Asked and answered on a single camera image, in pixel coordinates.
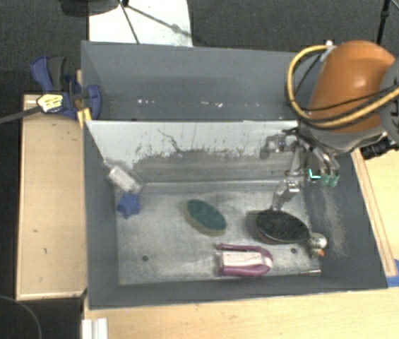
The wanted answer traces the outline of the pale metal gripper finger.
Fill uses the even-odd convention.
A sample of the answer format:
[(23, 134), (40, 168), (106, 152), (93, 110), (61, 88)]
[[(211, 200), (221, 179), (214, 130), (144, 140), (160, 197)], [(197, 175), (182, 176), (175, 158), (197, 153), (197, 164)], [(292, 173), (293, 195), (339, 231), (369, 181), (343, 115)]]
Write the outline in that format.
[(276, 187), (273, 194), (272, 209), (282, 211), (285, 203), (292, 200), (300, 192), (299, 184), (290, 179), (282, 180)]

